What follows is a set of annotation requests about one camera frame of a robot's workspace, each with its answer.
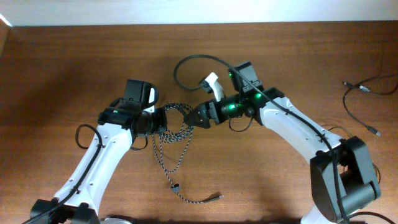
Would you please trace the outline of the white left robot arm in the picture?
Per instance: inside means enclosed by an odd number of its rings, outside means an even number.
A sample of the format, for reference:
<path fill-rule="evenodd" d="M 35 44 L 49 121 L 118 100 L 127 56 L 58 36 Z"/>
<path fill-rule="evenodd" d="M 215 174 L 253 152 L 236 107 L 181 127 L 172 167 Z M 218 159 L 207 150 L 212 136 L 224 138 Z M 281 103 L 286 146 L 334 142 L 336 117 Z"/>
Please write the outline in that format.
<path fill-rule="evenodd" d="M 164 132 L 167 118 L 156 87 L 141 80 L 128 80 L 124 95 L 114 100 L 98 116 L 92 142 L 73 174 L 51 200 L 38 199 L 28 223 L 101 223 L 101 199 L 125 153 L 139 136 Z"/>

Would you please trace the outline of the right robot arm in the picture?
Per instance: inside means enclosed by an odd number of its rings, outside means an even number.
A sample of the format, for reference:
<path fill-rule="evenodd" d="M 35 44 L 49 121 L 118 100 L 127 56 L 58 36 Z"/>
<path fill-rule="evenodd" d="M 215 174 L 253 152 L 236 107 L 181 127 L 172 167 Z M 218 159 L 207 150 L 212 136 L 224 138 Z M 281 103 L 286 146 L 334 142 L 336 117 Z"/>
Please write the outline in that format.
<path fill-rule="evenodd" d="M 225 96 L 218 76 L 209 74 L 203 88 L 214 99 L 184 117 L 190 126 L 208 129 L 246 115 L 286 140 L 310 164 L 314 206 L 300 223 L 339 223 L 381 196 L 367 145 L 358 137 L 345 139 L 301 113 L 276 88 L 264 89 L 251 62 L 229 70 L 237 94 Z"/>

